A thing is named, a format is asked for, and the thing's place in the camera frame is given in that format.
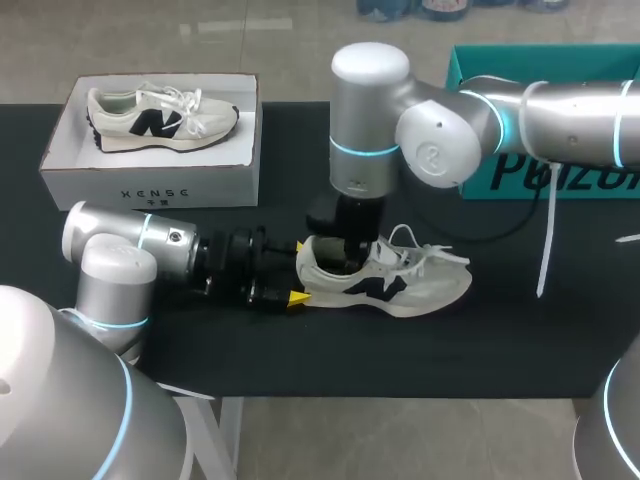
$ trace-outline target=shoe box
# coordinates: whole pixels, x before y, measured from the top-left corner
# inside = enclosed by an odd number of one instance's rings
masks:
[[[87,120],[92,87],[127,92],[144,82],[233,103],[240,118],[229,139],[198,151],[149,148],[103,153]],[[118,74],[79,77],[53,131],[40,173],[60,210],[86,200],[126,209],[258,204],[262,108],[251,74]]]

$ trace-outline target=teal box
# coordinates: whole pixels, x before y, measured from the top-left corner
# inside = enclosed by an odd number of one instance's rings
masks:
[[[638,78],[638,45],[462,45],[451,52],[447,88],[478,75],[521,83],[594,82]],[[541,164],[524,155],[485,159],[462,186],[467,200],[531,199]],[[541,197],[548,197],[548,186]],[[640,198],[640,173],[612,173],[563,166],[558,198]]]

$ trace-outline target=black table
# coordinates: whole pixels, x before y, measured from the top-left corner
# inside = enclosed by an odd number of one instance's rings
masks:
[[[66,214],[37,171],[59,112],[0,108],[0,284],[66,307],[77,285],[77,267],[60,252]],[[266,104],[260,206],[162,215],[204,229],[261,221],[276,238],[304,240],[305,210],[328,188],[328,123],[326,103]],[[467,236],[502,231],[529,208],[464,202],[410,178],[405,188],[431,221]],[[139,366],[156,381],[225,396],[590,396],[640,326],[640,244],[614,243],[640,232],[640,204],[562,202],[538,300],[545,207],[505,240],[455,245],[472,259],[474,283],[441,312],[399,320],[365,308],[269,316],[198,307],[157,317]],[[397,223],[414,226],[421,242],[446,244],[406,196],[390,199],[384,232]]]

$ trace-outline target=sneaker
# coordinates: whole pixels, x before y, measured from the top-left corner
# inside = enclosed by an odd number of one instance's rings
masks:
[[[202,91],[181,92],[144,83],[127,93],[89,90],[88,120],[103,152],[163,147],[176,152],[220,143],[238,123],[240,111]]]
[[[409,232],[415,248],[391,243],[402,229]],[[455,302],[471,285],[468,259],[446,252],[449,247],[418,245],[408,225],[395,227],[389,240],[380,237],[372,243],[364,266],[353,275],[322,270],[314,253],[317,241],[335,242],[333,248],[341,250],[340,239],[309,237],[298,252],[298,278],[311,294],[307,306],[372,305],[394,317],[415,317]]]

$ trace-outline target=new balance logo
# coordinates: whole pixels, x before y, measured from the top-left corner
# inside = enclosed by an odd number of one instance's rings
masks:
[[[407,284],[400,277],[396,277],[391,285],[384,289],[384,278],[365,278],[360,283],[348,288],[344,293],[355,295],[358,293],[366,293],[367,297],[376,298],[383,302],[390,301],[399,292],[407,288]]]
[[[182,116],[178,112],[171,112],[171,115],[169,115],[169,118],[167,119],[167,123],[165,123],[162,118],[162,110],[145,110],[136,119],[131,130],[129,130],[129,133],[143,136],[147,133],[147,130],[151,130],[151,135],[154,137],[173,138],[178,131],[178,128],[180,128],[180,124],[176,122],[179,122],[181,118]],[[170,128],[164,128],[167,125],[173,126]]]

